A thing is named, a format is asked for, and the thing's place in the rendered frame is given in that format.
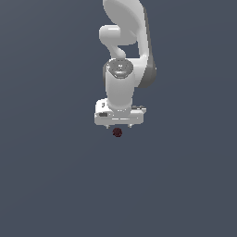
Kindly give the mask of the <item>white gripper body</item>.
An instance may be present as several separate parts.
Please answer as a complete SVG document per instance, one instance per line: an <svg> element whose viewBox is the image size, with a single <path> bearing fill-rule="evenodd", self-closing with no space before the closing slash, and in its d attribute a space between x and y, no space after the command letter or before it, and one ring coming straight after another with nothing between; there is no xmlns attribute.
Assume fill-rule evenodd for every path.
<svg viewBox="0 0 237 237"><path fill-rule="evenodd" d="M98 100L95 104L94 123L103 126L142 124L145 112L146 108L144 106L132 106L127 111L112 110L107 105L107 99L104 98Z"/></svg>

